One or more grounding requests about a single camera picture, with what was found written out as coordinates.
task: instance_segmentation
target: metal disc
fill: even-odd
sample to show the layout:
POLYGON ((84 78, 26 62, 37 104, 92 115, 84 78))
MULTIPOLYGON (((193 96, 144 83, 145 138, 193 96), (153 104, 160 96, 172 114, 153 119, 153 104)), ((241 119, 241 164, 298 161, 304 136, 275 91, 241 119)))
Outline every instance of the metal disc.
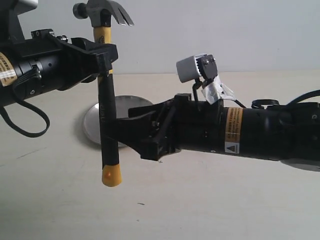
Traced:
MULTIPOLYGON (((145 107, 153 105, 150 101, 130 95, 121 95, 115 97, 116 115, 118 119, 128 118, 128 110, 131 108, 145 107)), ((96 143, 101 144, 100 139, 100 123, 99 123, 99 103, 95 104, 85 114, 83 118, 82 128, 86 137, 96 143)), ((126 147, 126 145, 119 142, 119 148, 126 147)))

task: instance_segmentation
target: hammer handle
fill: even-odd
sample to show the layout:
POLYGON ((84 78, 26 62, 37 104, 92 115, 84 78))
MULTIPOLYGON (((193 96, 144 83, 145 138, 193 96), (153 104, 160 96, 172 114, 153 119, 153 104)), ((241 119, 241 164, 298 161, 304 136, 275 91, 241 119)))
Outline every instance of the hammer handle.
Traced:
MULTIPOLYGON (((111 27, 95 27, 96 43, 111 43, 111 27)), ((117 119, 115 89, 112 70, 98 77, 99 122, 102 154, 102 182, 108 187, 121 184, 118 142, 105 136, 108 123, 117 119)))

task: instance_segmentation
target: warning triangle symbol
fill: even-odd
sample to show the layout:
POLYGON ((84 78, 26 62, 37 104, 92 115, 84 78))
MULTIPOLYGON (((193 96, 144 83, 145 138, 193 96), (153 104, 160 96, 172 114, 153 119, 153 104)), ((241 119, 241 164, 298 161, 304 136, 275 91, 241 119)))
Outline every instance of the warning triangle symbol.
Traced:
POLYGON ((234 152, 234 153, 236 152, 236 146, 235 145, 229 146, 226 149, 228 149, 228 150, 230 150, 231 152, 234 152))

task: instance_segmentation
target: white wall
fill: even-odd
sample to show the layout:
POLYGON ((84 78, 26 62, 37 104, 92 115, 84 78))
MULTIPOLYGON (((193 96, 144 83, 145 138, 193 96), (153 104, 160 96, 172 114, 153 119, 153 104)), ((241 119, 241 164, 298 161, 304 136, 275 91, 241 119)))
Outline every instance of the white wall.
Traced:
MULTIPOLYGON (((31 30, 90 40, 90 21, 78 20, 78 0, 39 0, 20 17, 31 30)), ((176 61, 214 54, 220 71, 320 68, 319 0, 118 0, 135 22, 114 24, 118 74, 174 73, 176 61)))

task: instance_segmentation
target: white table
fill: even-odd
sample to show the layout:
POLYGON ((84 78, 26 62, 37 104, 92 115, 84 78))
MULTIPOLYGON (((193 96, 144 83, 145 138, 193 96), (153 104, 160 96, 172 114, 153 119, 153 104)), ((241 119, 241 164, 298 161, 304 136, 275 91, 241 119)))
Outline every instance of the white table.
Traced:
MULTIPOLYGON (((260 98, 286 104, 320 88, 320 71, 220 76, 247 106, 260 98)), ((115 76, 117 95, 153 103, 190 93, 191 86, 174 74, 115 76)), ((0 121, 0 240, 319 239, 320 173, 190 151, 158 163, 125 148, 123 183, 107 188, 100 149, 81 130, 97 101, 96 83, 30 101, 49 115, 51 128, 28 139, 0 121)), ((29 131, 44 127, 18 105, 7 109, 29 131)))

